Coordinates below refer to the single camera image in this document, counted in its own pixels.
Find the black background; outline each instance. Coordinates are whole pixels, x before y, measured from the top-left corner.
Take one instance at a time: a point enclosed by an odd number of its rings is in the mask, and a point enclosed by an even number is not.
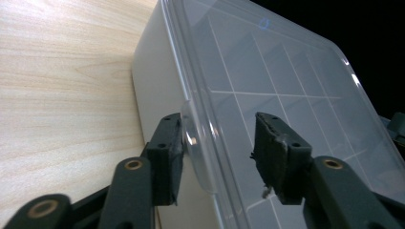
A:
[[[334,42],[379,115],[405,113],[404,1],[252,1]]]

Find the wood grain surface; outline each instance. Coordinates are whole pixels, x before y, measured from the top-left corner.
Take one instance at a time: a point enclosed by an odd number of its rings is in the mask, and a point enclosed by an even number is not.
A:
[[[131,62],[157,0],[0,1],[0,227],[143,149]]]

